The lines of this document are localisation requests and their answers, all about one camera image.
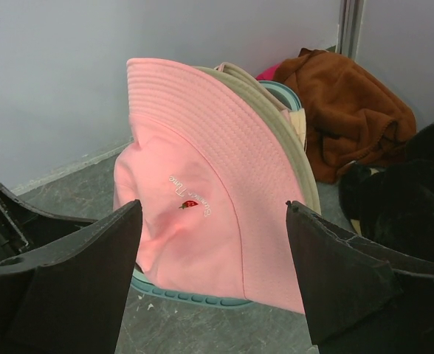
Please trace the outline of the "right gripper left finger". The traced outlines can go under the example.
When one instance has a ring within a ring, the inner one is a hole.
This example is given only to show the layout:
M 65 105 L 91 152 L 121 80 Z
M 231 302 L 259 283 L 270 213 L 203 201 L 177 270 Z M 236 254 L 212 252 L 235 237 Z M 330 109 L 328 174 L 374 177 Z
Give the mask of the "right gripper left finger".
M 113 353 L 141 227 L 132 201 L 0 265 L 0 353 Z

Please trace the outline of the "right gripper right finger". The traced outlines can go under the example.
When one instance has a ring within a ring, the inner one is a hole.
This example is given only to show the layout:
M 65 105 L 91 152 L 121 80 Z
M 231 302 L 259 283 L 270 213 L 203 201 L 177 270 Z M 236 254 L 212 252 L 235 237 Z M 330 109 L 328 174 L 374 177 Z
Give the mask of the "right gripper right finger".
M 296 201 L 286 227 L 320 353 L 434 353 L 434 263 L 323 219 Z

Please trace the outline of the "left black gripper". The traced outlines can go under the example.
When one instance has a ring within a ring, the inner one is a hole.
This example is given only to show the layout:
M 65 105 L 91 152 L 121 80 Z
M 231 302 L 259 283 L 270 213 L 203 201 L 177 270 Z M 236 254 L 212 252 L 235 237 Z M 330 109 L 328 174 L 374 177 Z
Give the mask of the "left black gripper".
M 0 183 L 0 264 L 87 227 L 94 219 L 45 212 Z

